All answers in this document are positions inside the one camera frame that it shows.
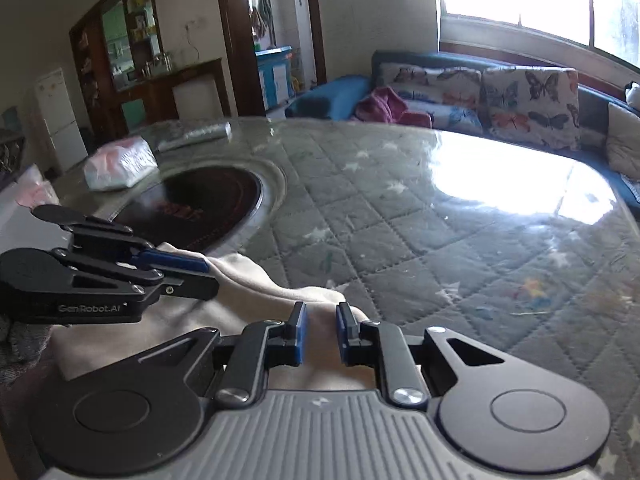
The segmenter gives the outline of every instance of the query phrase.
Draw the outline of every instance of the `black induction cooktop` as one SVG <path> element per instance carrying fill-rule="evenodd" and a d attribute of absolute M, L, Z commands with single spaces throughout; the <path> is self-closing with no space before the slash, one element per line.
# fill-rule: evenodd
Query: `black induction cooktop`
<path fill-rule="evenodd" d="M 203 252 L 258 205 L 262 185 L 249 171 L 209 166 L 167 177 L 132 199 L 115 222 L 155 245 Z"/>

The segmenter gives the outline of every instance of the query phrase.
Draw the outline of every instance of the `plastic bag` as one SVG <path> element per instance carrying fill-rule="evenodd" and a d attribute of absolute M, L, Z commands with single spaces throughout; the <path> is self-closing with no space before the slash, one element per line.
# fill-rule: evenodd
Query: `plastic bag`
<path fill-rule="evenodd" d="M 43 204 L 60 204 L 53 186 L 44 179 L 35 164 L 18 179 L 18 195 L 15 201 L 30 209 Z"/>
<path fill-rule="evenodd" d="M 142 137 L 116 140 L 101 147 L 84 164 L 89 189 L 104 191 L 133 187 L 158 168 Z"/>

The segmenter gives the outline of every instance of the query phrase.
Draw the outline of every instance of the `metal screw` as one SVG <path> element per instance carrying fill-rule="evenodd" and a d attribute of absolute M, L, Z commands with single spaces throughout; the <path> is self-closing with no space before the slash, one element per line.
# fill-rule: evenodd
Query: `metal screw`
<path fill-rule="evenodd" d="M 249 400 L 249 392 L 240 388 L 223 388 L 216 393 L 216 399 L 222 402 L 247 402 Z"/>
<path fill-rule="evenodd" d="M 398 388 L 393 392 L 391 398 L 398 404 L 405 406 L 415 406 L 424 400 L 424 393 L 415 388 Z"/>

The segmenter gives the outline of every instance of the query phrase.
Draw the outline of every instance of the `wire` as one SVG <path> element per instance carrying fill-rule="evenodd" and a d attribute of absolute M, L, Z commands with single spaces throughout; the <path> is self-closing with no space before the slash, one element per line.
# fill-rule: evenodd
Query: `wire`
<path fill-rule="evenodd" d="M 196 60 L 196 62 L 198 62 L 200 61 L 200 51 L 193 43 L 191 43 L 191 34 L 189 32 L 189 25 L 185 25 L 184 28 L 187 31 L 187 43 L 189 43 L 193 47 L 193 49 L 196 51 L 196 54 L 198 54 L 198 59 Z"/>

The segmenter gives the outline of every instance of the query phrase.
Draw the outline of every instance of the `gray ribbed plate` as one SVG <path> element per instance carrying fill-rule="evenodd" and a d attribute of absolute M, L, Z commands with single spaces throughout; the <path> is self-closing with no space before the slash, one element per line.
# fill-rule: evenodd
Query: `gray ribbed plate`
<path fill-rule="evenodd" d="M 42 480 L 78 478 L 53 469 Z M 387 406 L 376 391 L 270 390 L 257 406 L 216 414 L 197 442 L 173 462 L 131 478 L 488 480 L 516 477 L 495 473 L 462 459 L 443 441 L 426 416 Z M 583 468 L 563 478 L 594 480 L 597 476 Z"/>

